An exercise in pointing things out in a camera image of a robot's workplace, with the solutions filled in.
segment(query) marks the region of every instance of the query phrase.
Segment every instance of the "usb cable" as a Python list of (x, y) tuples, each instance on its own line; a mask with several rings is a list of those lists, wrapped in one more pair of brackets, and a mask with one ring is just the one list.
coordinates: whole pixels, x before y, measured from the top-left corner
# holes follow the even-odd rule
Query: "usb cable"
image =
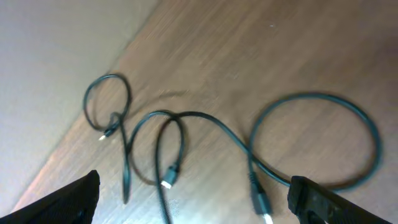
[[(122, 111), (122, 113), (117, 113), (114, 112), (111, 114), (109, 123), (105, 127), (98, 126), (94, 124), (90, 116), (88, 114), (87, 106), (88, 106), (88, 95), (90, 91), (95, 88), (97, 85), (99, 85), (101, 82), (108, 78), (117, 78), (122, 80), (124, 83), (126, 90), (127, 90), (127, 101), (126, 105)], [(330, 95), (326, 93), (318, 93), (318, 92), (310, 92), (310, 93), (296, 93), (292, 95), (285, 96), (283, 98), (280, 98), (274, 102), (272, 102), (258, 117), (257, 121), (255, 122), (249, 142), (242, 142), (240, 138), (235, 135), (235, 133), (232, 132), (232, 130), (229, 129), (224, 123), (222, 123), (220, 120), (217, 118), (213, 117), (212, 115), (202, 113), (202, 112), (197, 112), (197, 111), (185, 111), (181, 113), (174, 113), (171, 111), (167, 110), (157, 110), (153, 111), (143, 117), (142, 120), (138, 122), (134, 130), (132, 131), (131, 137), (127, 139), (126, 136), (126, 131), (124, 129), (123, 122), (126, 119), (126, 115), (128, 113), (132, 97), (131, 97), (131, 87), (125, 77), (123, 77), (120, 74), (109, 74), (109, 75), (104, 75), (102, 77), (99, 77), (99, 79), (95, 80), (86, 90), (86, 93), (84, 95), (83, 99), (83, 111), (86, 116), (86, 119), (89, 123), (89, 125), (97, 130), (101, 131), (103, 135), (100, 137), (99, 140), (104, 140), (110, 135), (114, 134), (118, 129), (121, 130), (121, 136), (123, 139), (123, 146), (124, 146), (124, 169), (123, 169), (123, 200), (124, 203), (127, 203), (129, 200), (129, 194), (130, 194), (130, 183), (131, 183), (131, 169), (129, 165), (129, 160), (128, 157), (132, 151), (132, 146), (134, 143), (134, 140), (137, 136), (137, 133), (139, 132), (140, 128), (144, 125), (146, 121), (151, 119), (154, 116), (166, 116), (168, 117), (167, 121), (161, 126), (157, 139), (156, 139), (156, 145), (155, 145), (155, 155), (154, 155), (154, 162), (155, 162), (155, 186), (157, 188), (157, 193), (159, 196), (159, 203), (160, 207), (162, 209), (162, 215), (164, 218), (165, 223), (171, 223), (172, 219), (167, 207), (166, 199), (165, 199), (165, 194), (164, 194), (164, 188), (166, 189), (171, 189), (172, 186), (176, 183), (178, 180), (178, 174), (180, 172), (180, 165), (182, 163), (183, 159), (183, 151), (185, 149), (185, 130), (184, 130), (184, 125), (182, 118), (186, 117), (200, 117), (203, 119), (207, 119), (208, 121), (211, 121), (215, 123), (219, 128), (221, 128), (235, 143), (238, 147), (240, 147), (247, 155), (248, 157), (248, 169), (249, 169), (249, 183), (250, 183), (250, 191), (251, 191), (251, 200), (253, 204), (254, 211), (257, 215), (260, 215), (264, 218), (264, 221), (266, 224), (272, 223), (272, 210), (271, 210), (271, 204), (268, 199), (268, 196), (266, 194), (266, 191), (260, 184), (257, 178), (257, 174), (254, 171), (253, 164), (257, 165), (259, 170), (261, 170), (263, 173), (271, 177), (272, 179), (278, 181), (279, 183), (289, 187), (290, 186), (290, 181), (281, 177), (280, 175), (276, 174), (270, 167), (267, 167), (264, 163), (262, 163), (253, 153), (253, 145), (254, 141), (256, 138), (256, 133), (257, 130), (259, 129), (259, 126), (265, 119), (265, 117), (273, 111), (276, 107), (281, 105), (282, 103), (292, 101), (292, 100), (297, 100), (297, 99), (322, 99), (322, 100), (328, 100), (332, 101), (334, 103), (337, 103), (338, 105), (344, 106), (345, 108), (349, 109), (352, 111), (354, 114), (356, 114), (361, 121), (368, 127), (369, 132), (371, 133), (371, 136), (374, 141), (375, 145), (375, 156), (374, 160), (372, 163), (368, 166), (368, 169), (365, 170), (363, 175), (359, 175), (358, 177), (354, 179), (350, 179), (343, 185), (331, 185), (329, 189), (334, 190), (334, 191), (339, 191), (339, 190), (348, 190), (348, 189), (353, 189), (359, 185), (361, 185), (363, 182), (367, 181), (372, 175), (375, 173), (377, 168), (379, 167), (381, 163), (381, 157), (382, 157), (382, 141), (381, 137), (379, 135), (379, 131), (377, 130), (376, 125), (372, 121), (372, 119), (359, 107), (354, 105), (353, 103), (345, 100), (344, 98), (341, 98), (339, 96), (335, 95)], [(160, 140), (162, 138), (162, 135), (164, 133), (165, 128), (171, 123), (171, 122), (176, 122), (179, 132), (180, 132), (180, 149), (178, 152), (178, 156), (175, 160), (175, 162), (168, 168), (166, 171), (166, 174), (161, 177), (160, 175)]]

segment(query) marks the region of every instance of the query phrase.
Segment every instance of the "plug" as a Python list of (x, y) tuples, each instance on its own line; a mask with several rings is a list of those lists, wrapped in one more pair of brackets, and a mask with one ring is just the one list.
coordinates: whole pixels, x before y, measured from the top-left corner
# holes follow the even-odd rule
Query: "plug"
[(261, 215), (266, 224), (273, 224), (271, 218), (271, 205), (264, 188), (262, 188), (255, 174), (250, 175), (251, 184), (251, 200), (254, 211), (257, 215)]
[(176, 164), (169, 167), (166, 174), (163, 176), (162, 184), (163, 187), (170, 189), (172, 188), (173, 184), (177, 181), (179, 168)]
[(116, 130), (118, 129), (118, 125), (114, 124), (112, 127), (108, 128), (107, 130), (104, 131), (104, 134), (98, 139), (99, 141), (102, 141), (109, 136), (111, 136)]

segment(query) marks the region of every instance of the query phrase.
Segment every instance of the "wood grain surface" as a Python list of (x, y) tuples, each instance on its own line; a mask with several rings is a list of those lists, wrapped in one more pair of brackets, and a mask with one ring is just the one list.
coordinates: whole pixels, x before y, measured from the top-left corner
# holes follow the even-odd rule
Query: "wood grain surface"
[[(246, 139), (259, 112), (281, 96), (298, 91), (344, 96), (376, 121), (385, 149), (377, 174), (341, 195), (398, 222), (397, 21), (390, 0), (164, 0), (113, 69), (133, 89), (127, 130), (152, 110), (198, 110)], [(90, 110), (105, 124), (125, 99), (122, 84), (109, 81), (93, 94)], [(149, 180), (163, 120), (150, 121), (134, 143), (133, 159)], [(214, 124), (184, 121), (188, 153), (167, 192), (174, 222), (262, 223), (252, 209), (244, 153)], [(163, 170), (177, 153), (176, 130), (171, 125), (162, 140)], [(98, 141), (101, 135), (82, 113), (14, 209), (96, 169), (101, 189), (94, 223), (162, 223), (155, 188), (136, 175), (132, 199), (123, 205), (121, 137), (117, 132)], [(360, 173), (372, 159), (373, 145), (350, 111), (322, 100), (298, 100), (265, 120), (255, 151), (287, 176), (325, 183)], [(287, 208), (288, 188), (260, 176), (274, 223), (298, 223)]]

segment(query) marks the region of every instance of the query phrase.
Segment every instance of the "black object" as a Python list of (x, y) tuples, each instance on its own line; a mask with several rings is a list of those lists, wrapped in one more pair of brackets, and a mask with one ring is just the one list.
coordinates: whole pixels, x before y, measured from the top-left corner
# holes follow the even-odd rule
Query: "black object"
[(0, 223), (89, 224), (100, 196), (96, 170), (56, 192), (6, 216)]
[(390, 224), (306, 177), (292, 177), (287, 201), (301, 224)]
[[(124, 86), (126, 87), (127, 90), (127, 101), (126, 105), (123, 109), (123, 112), (117, 113), (114, 112), (111, 114), (111, 119), (109, 121), (109, 124), (107, 127), (100, 127), (95, 125), (91, 120), (90, 117), (88, 116), (88, 110), (87, 110), (87, 104), (88, 104), (88, 95), (90, 91), (102, 83), (103, 81), (109, 79), (109, 78), (116, 78), (121, 80), (124, 83)], [(179, 149), (179, 154), (175, 160), (175, 162), (171, 165), (171, 167), (175, 167), (175, 169), (169, 169), (169, 173), (166, 173), (166, 175), (163, 178), (163, 183), (164, 186), (171, 187), (174, 182), (178, 179), (179, 171), (180, 171), (180, 165), (183, 160), (183, 151), (185, 149), (185, 135), (184, 135), (184, 125), (182, 123), (182, 118), (186, 117), (199, 117), (199, 118), (204, 118), (218, 127), (220, 127), (235, 143), (238, 147), (240, 147), (243, 152), (246, 153), (248, 157), (248, 169), (249, 169), (249, 179), (251, 183), (251, 195), (253, 199), (253, 205), (254, 209), (257, 214), (259, 215), (268, 215), (268, 213), (271, 210), (269, 206), (269, 199), (267, 195), (265, 194), (265, 190), (259, 183), (257, 179), (257, 174), (254, 171), (253, 164), (257, 165), (259, 170), (272, 179), (278, 181), (279, 183), (290, 187), (290, 181), (288, 179), (283, 178), (283, 175), (279, 175), (280, 172), (275, 172), (271, 167), (267, 166), (264, 162), (262, 162), (260, 159), (258, 159), (254, 154), (254, 141), (256, 138), (256, 133), (257, 130), (259, 129), (260, 125), (264, 121), (267, 115), (269, 115), (274, 109), (276, 109), (279, 105), (292, 101), (292, 100), (301, 100), (301, 99), (322, 99), (322, 100), (328, 100), (331, 102), (334, 102), (338, 105), (344, 106), (345, 108), (349, 109), (352, 111), (355, 115), (358, 116), (358, 118), (366, 125), (368, 128), (372, 139), (374, 141), (374, 159), (373, 161), (368, 165), (366, 170), (361, 175), (358, 175), (356, 178), (353, 178), (351, 180), (347, 180), (344, 183), (338, 183), (338, 184), (329, 184), (328, 188), (330, 190), (334, 191), (339, 191), (339, 190), (347, 190), (347, 189), (353, 189), (361, 184), (363, 184), (365, 181), (367, 181), (370, 177), (373, 176), (373, 174), (377, 171), (377, 168), (381, 164), (381, 159), (382, 159), (382, 141), (381, 137), (379, 134), (379, 131), (377, 130), (377, 127), (374, 123), (374, 121), (358, 106), (356, 106), (354, 103), (341, 98), (339, 96), (327, 94), (327, 93), (320, 93), (320, 92), (308, 92), (308, 93), (295, 93), (291, 95), (287, 95), (285, 97), (279, 98), (278, 100), (272, 102), (268, 107), (265, 108), (263, 112), (261, 112), (260, 117), (257, 119), (257, 121), (254, 123), (254, 126), (252, 128), (252, 131), (250, 133), (249, 140), (247, 142), (244, 142), (240, 140), (240, 138), (237, 137), (235, 133), (232, 132), (232, 130), (229, 129), (223, 122), (218, 120), (217, 118), (213, 117), (212, 115), (202, 113), (202, 112), (197, 112), (197, 111), (184, 111), (181, 113), (174, 113), (171, 111), (167, 110), (157, 110), (153, 111), (147, 115), (145, 115), (136, 125), (134, 128), (133, 132), (131, 133), (131, 137), (127, 139), (126, 136), (126, 130), (124, 129), (123, 122), (126, 119), (127, 111), (129, 109), (130, 103), (132, 101), (132, 95), (131, 95), (131, 87), (125, 77), (123, 77), (121, 74), (108, 74), (108, 75), (103, 75), (102, 77), (99, 77), (97, 80), (95, 80), (87, 89), (84, 99), (83, 99), (83, 110), (86, 115), (86, 119), (97, 131), (103, 132), (103, 137), (100, 139), (104, 139), (106, 137), (109, 137), (113, 133), (116, 132), (118, 128), (121, 130), (121, 135), (123, 138), (123, 146), (124, 146), (124, 171), (123, 171), (123, 199), (124, 203), (127, 203), (129, 199), (129, 192), (130, 192), (130, 185), (131, 185), (131, 171), (129, 168), (129, 160), (128, 157), (132, 151), (133, 143), (134, 140), (137, 136), (137, 133), (139, 132), (140, 128), (143, 126), (146, 121), (148, 121), (150, 118), (154, 116), (166, 116), (168, 117), (168, 120), (162, 125), (158, 137), (156, 139), (156, 145), (155, 145), (155, 156), (154, 156), (154, 163), (155, 163), (155, 186), (157, 188), (157, 193), (159, 196), (159, 203), (160, 207), (162, 209), (162, 214), (165, 220), (165, 223), (171, 223), (172, 219), (169, 214), (169, 210), (167, 208), (167, 202), (165, 198), (165, 194), (163, 192), (162, 188), (162, 181), (161, 181), (161, 176), (160, 176), (160, 139), (163, 135), (164, 129), (173, 121), (176, 122), (179, 131), (180, 131), (180, 149)]]

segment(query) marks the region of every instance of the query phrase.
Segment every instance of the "metal connector tip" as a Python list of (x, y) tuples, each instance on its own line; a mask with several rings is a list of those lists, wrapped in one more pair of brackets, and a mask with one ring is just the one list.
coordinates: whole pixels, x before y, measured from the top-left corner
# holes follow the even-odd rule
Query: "metal connector tip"
[(262, 217), (264, 218), (264, 221), (265, 221), (266, 224), (273, 224), (274, 223), (269, 214), (264, 214)]
[(167, 182), (164, 181), (164, 180), (163, 180), (160, 184), (162, 184), (162, 186), (165, 187), (165, 188), (167, 188), (167, 189), (172, 188), (171, 184), (167, 183)]

